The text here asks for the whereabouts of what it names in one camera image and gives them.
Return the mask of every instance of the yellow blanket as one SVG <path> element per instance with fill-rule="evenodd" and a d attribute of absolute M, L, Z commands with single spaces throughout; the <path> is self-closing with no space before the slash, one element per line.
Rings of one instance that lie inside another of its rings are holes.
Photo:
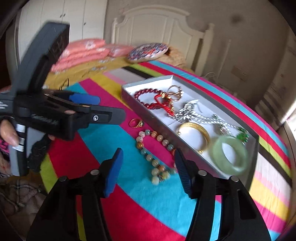
<path fill-rule="evenodd" d="M 59 89 L 61 86 L 63 86 L 62 89 L 65 89 L 68 84 L 68 79 L 69 79 L 69 86 L 70 86 L 82 80 L 91 78 L 96 74 L 103 73 L 106 71 L 111 71 L 113 69 L 122 68 L 130 64 L 131 63 L 126 61 L 125 57 L 117 57 L 117 58 L 107 57 L 104 60 L 96 60 L 96 61 L 91 61 L 91 62 L 77 65 L 63 72 L 59 72 L 59 73 L 51 72 L 47 76 L 45 85 L 49 89 Z M 193 71 L 189 68 L 184 67 L 183 69 L 193 73 Z"/>

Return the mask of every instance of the white wardrobe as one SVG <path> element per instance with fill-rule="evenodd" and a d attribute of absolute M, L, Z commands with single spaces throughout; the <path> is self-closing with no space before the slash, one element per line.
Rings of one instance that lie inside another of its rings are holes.
<path fill-rule="evenodd" d="M 9 72 L 15 69 L 11 65 L 22 60 L 35 34 L 47 21 L 70 24 L 70 42 L 103 38 L 106 8 L 107 0 L 30 0 L 6 36 Z"/>

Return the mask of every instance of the white headboard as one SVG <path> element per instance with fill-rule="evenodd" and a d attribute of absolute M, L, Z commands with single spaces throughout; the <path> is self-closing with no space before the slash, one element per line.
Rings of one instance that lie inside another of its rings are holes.
<path fill-rule="evenodd" d="M 123 13 L 121 23 L 114 19 L 111 42 L 116 44 L 139 46 L 145 43 L 163 42 L 178 48 L 186 57 L 187 67 L 202 75 L 214 35 L 214 24 L 209 24 L 205 32 L 189 28 L 184 10 L 163 6 L 149 5 L 130 9 Z M 193 62 L 199 46 L 199 56 L 195 66 Z"/>

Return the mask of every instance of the pink pillow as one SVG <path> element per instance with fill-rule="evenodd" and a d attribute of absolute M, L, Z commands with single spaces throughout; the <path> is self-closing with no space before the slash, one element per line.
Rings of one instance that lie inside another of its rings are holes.
<path fill-rule="evenodd" d="M 110 52 L 109 49 L 105 49 L 104 51 L 102 51 L 100 53 L 96 53 L 96 54 L 93 54 L 93 55 L 88 55 L 88 56 L 83 57 L 83 58 L 78 58 L 78 59 L 70 60 L 70 61 L 67 61 L 67 62 L 57 62 L 56 64 L 54 64 L 52 66 L 51 72 L 59 72 L 59 71 L 63 71 L 65 69 L 74 67 L 76 65 L 82 64 L 82 63 L 86 63 L 86 62 L 94 61 L 94 60 L 104 59 L 105 57 L 107 57 L 109 52 Z"/>
<path fill-rule="evenodd" d="M 110 49 L 109 56 L 121 57 L 127 56 L 135 47 L 129 45 L 107 44 L 104 48 Z"/>
<path fill-rule="evenodd" d="M 70 54 L 79 53 L 85 50 L 103 47 L 106 44 L 103 39 L 83 39 L 68 44 L 60 58 L 68 57 Z"/>
<path fill-rule="evenodd" d="M 106 50 L 106 48 L 96 48 L 96 49 L 91 49 L 91 50 L 83 50 L 83 51 L 81 51 L 79 53 L 73 53 L 73 54 L 70 54 L 68 57 L 64 57 L 64 58 L 59 59 L 59 63 L 69 62 L 71 60 L 84 58 L 86 56 L 93 55 L 93 54 L 99 54 L 99 53 L 104 52 L 105 50 Z"/>

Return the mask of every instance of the silver chain necklace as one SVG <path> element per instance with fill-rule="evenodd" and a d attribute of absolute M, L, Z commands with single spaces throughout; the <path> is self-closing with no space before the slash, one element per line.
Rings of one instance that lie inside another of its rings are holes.
<path fill-rule="evenodd" d="M 242 132 L 237 135 L 237 138 L 240 139 L 244 144 L 248 141 L 249 133 L 240 126 L 235 126 L 227 123 L 226 121 L 221 120 L 216 114 L 210 117 L 202 116 L 198 114 L 194 109 L 195 106 L 198 106 L 199 100 L 192 100 L 187 102 L 184 105 L 184 108 L 180 109 L 178 113 L 175 113 L 175 116 L 168 115 L 170 118 L 177 120 L 179 122 L 189 122 L 196 121 L 201 124 L 209 124 L 209 125 L 217 125 L 218 126 L 218 134 L 220 135 L 231 135 L 230 129 L 233 128 Z"/>

